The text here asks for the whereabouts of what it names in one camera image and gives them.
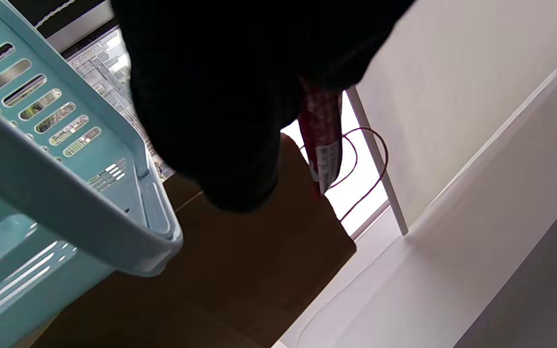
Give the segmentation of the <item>person's left hand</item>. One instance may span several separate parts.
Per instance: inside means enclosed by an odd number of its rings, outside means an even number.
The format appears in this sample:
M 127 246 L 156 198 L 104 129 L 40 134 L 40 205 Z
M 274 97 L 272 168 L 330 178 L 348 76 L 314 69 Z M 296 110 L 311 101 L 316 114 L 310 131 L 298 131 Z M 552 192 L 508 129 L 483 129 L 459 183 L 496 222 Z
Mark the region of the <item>person's left hand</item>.
M 280 132 L 306 87 L 342 92 L 411 0 L 113 0 L 138 119 L 173 170 L 223 211 L 277 184 Z

